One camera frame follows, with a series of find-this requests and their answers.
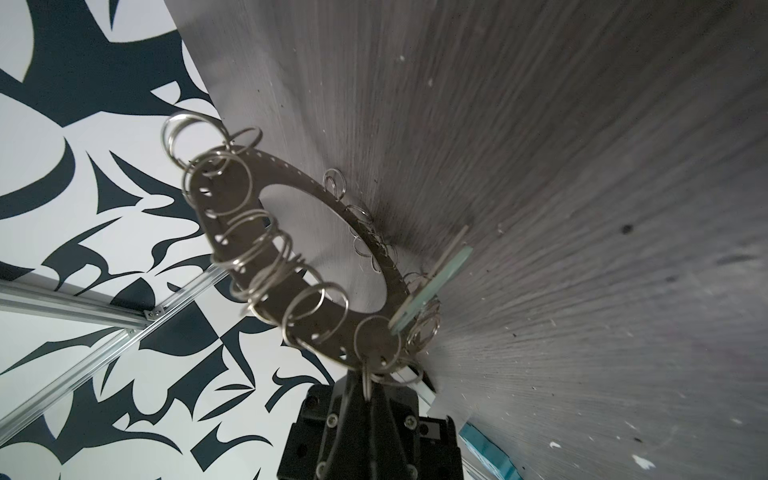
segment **metal frame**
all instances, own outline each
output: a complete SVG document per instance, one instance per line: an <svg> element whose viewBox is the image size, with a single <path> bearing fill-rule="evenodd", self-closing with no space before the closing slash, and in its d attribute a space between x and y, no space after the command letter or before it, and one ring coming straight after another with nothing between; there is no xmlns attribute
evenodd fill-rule
<svg viewBox="0 0 768 480"><path fill-rule="evenodd" d="M222 270L216 266L209 266L201 275L197 276L194 280L184 286L184 288L171 295L155 310L147 311L142 314L141 312L134 312L133 310L121 309L132 312L135 316L138 315L142 319L146 316L146 319L141 323L143 329L125 329L121 332L117 332L104 345L91 352L90 355L78 362L63 375L59 376L56 380L34 394L26 402L7 414L0 420L0 445L6 443L24 427L34 422L36 418L42 415L48 407L56 403L61 397L86 383L99 369L104 368L109 362L118 358L134 343L140 341L166 323L171 317L179 313L185 306L189 305L207 288L220 282L225 276L227 276L226 270ZM74 311L75 306L77 308L86 309L94 305L90 300L77 299L77 297L69 297L69 303L70 306L73 306L73 309L66 311L69 311L70 313ZM24 311L24 313L31 313L33 315L41 315L45 313L33 312L29 305L26 308L27 311Z"/></svg>
<svg viewBox="0 0 768 480"><path fill-rule="evenodd" d="M143 329L152 323L136 310L6 280L0 280L0 310L128 329Z"/></svg>

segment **patterned backdrop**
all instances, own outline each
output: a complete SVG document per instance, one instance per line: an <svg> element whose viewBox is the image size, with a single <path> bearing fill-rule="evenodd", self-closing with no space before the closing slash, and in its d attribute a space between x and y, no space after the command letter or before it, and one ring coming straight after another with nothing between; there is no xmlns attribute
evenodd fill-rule
<svg viewBox="0 0 768 480"><path fill-rule="evenodd" d="M0 277L149 309L210 264L159 131L218 116L162 0L0 5ZM190 151L217 141L185 138ZM0 479L274 478L306 390L344 374L228 280L0 448ZM0 416L115 329L0 315Z"/></svg>

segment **teal object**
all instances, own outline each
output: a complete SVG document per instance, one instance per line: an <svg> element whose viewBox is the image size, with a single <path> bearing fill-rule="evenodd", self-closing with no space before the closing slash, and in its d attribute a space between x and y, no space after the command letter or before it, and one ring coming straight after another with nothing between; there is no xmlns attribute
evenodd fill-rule
<svg viewBox="0 0 768 480"><path fill-rule="evenodd" d="M397 320L397 323L392 327L393 334L402 332L405 327L411 323L413 317L416 316L416 314L419 313L422 308L424 308L424 305L427 304L429 299L434 297L442 288L442 286L445 285L454 275L456 275L458 269L461 268L461 266L465 261L467 261L469 255L471 254L472 247L466 245L461 250L459 250L453 258L451 258L451 261L448 262L448 264L445 265L445 267L440 270L437 275L435 275L435 278L430 280L429 283L424 286L422 291L413 298L411 303L408 304L405 311L403 311L402 315Z"/></svg>
<svg viewBox="0 0 768 480"><path fill-rule="evenodd" d="M518 470L507 454L488 440L474 426L464 424L458 433L467 448L475 454L482 464L499 480L522 480Z"/></svg>

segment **black mechanical part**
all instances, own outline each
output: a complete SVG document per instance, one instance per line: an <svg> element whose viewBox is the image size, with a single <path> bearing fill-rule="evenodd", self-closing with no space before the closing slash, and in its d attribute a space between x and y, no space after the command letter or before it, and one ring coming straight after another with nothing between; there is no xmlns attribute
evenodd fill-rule
<svg viewBox="0 0 768 480"><path fill-rule="evenodd" d="M366 402L359 372L348 372L333 388L313 386L291 427L277 478L462 480L453 421L419 418L418 408L411 389L378 383Z"/></svg>

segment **dark spot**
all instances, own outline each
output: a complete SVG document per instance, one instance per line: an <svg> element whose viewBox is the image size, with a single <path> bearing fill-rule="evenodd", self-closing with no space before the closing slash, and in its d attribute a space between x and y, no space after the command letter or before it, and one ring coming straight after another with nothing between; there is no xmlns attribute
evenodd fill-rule
<svg viewBox="0 0 768 480"><path fill-rule="evenodd" d="M310 410L317 407L317 397L312 395L306 397L306 400L304 400L304 406Z"/></svg>
<svg viewBox="0 0 768 480"><path fill-rule="evenodd" d="M717 265L730 265L731 263L739 263L739 262L748 262L750 260L756 260L757 257L754 255L744 255L741 253L737 253L735 255L726 255L725 257L721 257L717 259L717 262L715 262Z"/></svg>

